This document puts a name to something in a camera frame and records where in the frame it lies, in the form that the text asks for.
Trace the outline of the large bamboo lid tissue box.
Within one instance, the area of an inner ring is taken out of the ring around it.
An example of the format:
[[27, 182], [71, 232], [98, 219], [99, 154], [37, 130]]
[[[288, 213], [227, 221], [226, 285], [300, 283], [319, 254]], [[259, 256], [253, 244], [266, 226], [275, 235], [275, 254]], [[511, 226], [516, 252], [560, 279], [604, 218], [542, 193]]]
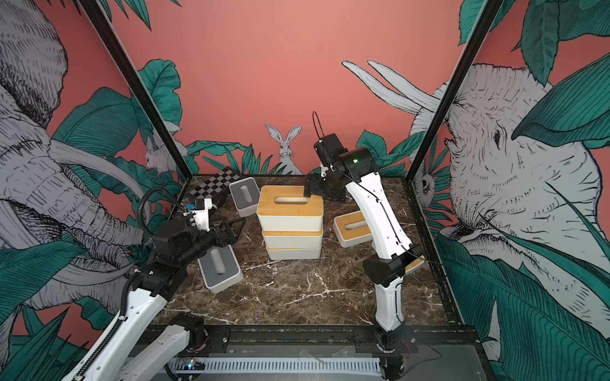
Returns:
[[262, 231], [267, 249], [318, 249], [322, 245], [323, 231]]

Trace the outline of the yellow lid tissue box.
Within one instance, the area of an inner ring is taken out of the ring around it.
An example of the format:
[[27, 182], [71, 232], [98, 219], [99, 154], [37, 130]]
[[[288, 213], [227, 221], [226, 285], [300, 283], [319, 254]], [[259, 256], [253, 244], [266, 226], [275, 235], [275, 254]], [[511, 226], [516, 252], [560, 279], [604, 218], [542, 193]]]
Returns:
[[266, 249], [270, 260], [317, 260], [322, 248], [307, 249]]

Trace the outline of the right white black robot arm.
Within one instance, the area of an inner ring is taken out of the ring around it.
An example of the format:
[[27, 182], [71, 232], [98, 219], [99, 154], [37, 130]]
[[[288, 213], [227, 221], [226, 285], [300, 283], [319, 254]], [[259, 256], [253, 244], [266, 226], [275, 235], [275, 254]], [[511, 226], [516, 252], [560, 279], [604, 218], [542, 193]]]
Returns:
[[375, 284], [376, 323], [384, 332], [403, 324], [401, 285], [405, 268], [419, 258], [403, 231], [381, 183], [378, 166], [366, 148], [347, 150], [340, 143], [316, 142], [321, 163], [318, 176], [309, 175], [303, 196], [340, 200], [349, 193], [371, 232], [376, 254], [363, 262]]

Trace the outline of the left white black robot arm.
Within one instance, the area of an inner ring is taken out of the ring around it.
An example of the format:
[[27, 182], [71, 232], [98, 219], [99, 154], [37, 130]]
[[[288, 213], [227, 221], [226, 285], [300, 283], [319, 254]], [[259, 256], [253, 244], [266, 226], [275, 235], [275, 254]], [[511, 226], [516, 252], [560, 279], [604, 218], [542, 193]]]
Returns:
[[153, 260], [135, 271], [125, 283], [119, 312], [102, 336], [66, 376], [66, 380], [151, 380], [167, 363], [188, 349], [198, 352], [210, 337], [203, 319], [182, 313], [161, 335], [135, 358], [129, 355], [150, 323], [173, 298], [187, 276], [187, 266], [205, 257], [207, 251], [237, 242], [244, 218], [217, 224], [211, 215], [225, 202], [227, 191], [211, 198], [198, 198], [184, 208], [182, 219], [172, 219], [152, 232], [145, 221], [149, 197], [165, 193], [155, 187], [140, 199], [136, 212], [139, 227], [152, 239]]

